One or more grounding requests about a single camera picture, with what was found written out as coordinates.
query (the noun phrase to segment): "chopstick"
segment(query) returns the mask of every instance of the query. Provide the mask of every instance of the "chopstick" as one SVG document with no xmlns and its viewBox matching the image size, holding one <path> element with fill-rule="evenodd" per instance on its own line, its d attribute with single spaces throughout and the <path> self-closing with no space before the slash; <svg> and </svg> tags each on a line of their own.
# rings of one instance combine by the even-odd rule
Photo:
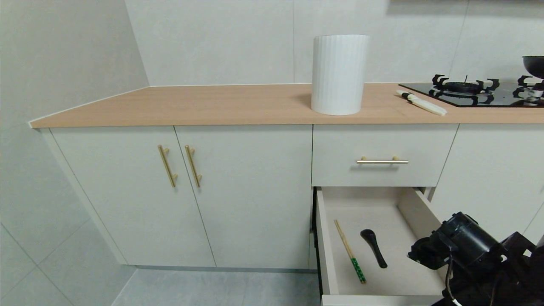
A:
<svg viewBox="0 0 544 306">
<path fill-rule="evenodd" d="M 359 277 L 359 280 L 362 284 L 366 284 L 367 280 L 364 278 L 363 271 L 361 270 L 359 263 L 357 262 L 357 259 L 353 256 L 353 253 L 351 252 L 351 248 L 349 247 L 348 241 L 346 240 L 344 236 L 344 232 L 340 228 L 340 224 L 338 224 L 338 220 L 335 220 L 336 229 L 338 230 L 338 233 L 340 234 L 340 238 L 342 239 L 342 242 L 344 243 L 345 250 L 348 252 L 349 259 L 351 259 L 351 264 L 353 264 L 353 268 L 355 268 L 355 272 L 357 273 L 357 276 Z"/>
</svg>

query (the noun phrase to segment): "gold bar handle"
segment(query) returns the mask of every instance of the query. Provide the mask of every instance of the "gold bar handle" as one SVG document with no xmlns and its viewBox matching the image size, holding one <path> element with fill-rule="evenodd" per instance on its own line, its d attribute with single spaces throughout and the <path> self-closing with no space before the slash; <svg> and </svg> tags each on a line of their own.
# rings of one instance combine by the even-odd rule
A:
<svg viewBox="0 0 544 306">
<path fill-rule="evenodd" d="M 158 145 L 158 148 L 160 157 L 163 159 L 164 168 L 166 168 L 166 174 L 168 174 L 168 178 L 170 179 L 170 184 L 172 184 L 172 187 L 176 187 L 177 174 L 172 174 L 172 171 L 170 171 L 170 166 L 168 165 L 168 160 L 166 159 L 166 155 L 168 152 L 170 152 L 170 149 L 163 149 L 162 145 Z"/>
<path fill-rule="evenodd" d="M 186 145 L 185 152 L 187 152 L 187 156 L 189 157 L 189 164 L 191 165 L 191 170 L 193 171 L 196 186 L 200 188 L 200 180 L 202 179 L 202 175 L 196 173 L 195 162 L 193 161 L 193 154 L 195 154 L 195 149 L 191 149 L 188 145 Z"/>
<path fill-rule="evenodd" d="M 360 160 L 357 161 L 358 164 L 407 164 L 408 161 L 400 160 L 397 156 L 393 156 L 393 158 L 390 161 L 369 161 L 366 157 L 361 157 Z"/>
</svg>

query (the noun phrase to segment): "white tiled wall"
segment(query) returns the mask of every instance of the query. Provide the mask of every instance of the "white tiled wall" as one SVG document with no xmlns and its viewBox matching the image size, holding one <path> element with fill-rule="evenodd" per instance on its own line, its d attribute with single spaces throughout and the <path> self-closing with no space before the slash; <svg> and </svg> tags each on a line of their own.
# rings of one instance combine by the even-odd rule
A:
<svg viewBox="0 0 544 306">
<path fill-rule="evenodd" d="M 124 1 L 6 0 L 1 23 L 1 305 L 111 305 L 135 268 L 26 121 L 148 85 Z"/>
<path fill-rule="evenodd" d="M 2 1 L 2 128 L 148 85 L 123 0 Z"/>
<path fill-rule="evenodd" d="M 126 0 L 151 85 L 309 83 L 316 35 L 369 34 L 367 82 L 512 78 L 544 2 Z"/>
<path fill-rule="evenodd" d="M 150 85 L 293 82 L 293 4 L 127 0 Z"/>
<path fill-rule="evenodd" d="M 544 2 L 471 0 L 451 77 L 515 81 L 525 55 L 544 55 Z"/>
</svg>

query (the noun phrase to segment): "black plastic spoon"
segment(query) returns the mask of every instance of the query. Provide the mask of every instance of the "black plastic spoon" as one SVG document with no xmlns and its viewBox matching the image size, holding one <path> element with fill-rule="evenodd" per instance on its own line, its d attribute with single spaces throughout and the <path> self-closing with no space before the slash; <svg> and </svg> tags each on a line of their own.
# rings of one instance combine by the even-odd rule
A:
<svg viewBox="0 0 544 306">
<path fill-rule="evenodd" d="M 376 241 L 376 234 L 374 233 L 374 231 L 371 229 L 362 230 L 361 237 L 363 237 L 363 239 L 365 239 L 372 248 L 372 251 L 374 252 L 374 256 L 376 256 L 376 260 L 378 261 L 378 265 L 380 266 L 380 268 L 387 268 L 387 263 L 385 262 L 384 257 L 381 255 L 380 248 L 378 247 L 378 242 Z"/>
</svg>

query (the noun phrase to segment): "kitchen counter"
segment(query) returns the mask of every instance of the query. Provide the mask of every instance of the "kitchen counter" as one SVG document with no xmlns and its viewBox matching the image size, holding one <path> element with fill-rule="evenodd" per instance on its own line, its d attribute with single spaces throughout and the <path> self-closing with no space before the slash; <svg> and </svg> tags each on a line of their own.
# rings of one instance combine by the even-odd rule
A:
<svg viewBox="0 0 544 306">
<path fill-rule="evenodd" d="M 396 95 L 395 83 L 364 86 L 357 114 L 310 109 L 310 84 L 147 87 L 36 119 L 33 128 L 259 124 L 544 124 L 544 108 L 459 108 L 416 94 L 448 111 L 441 117 Z"/>
</svg>

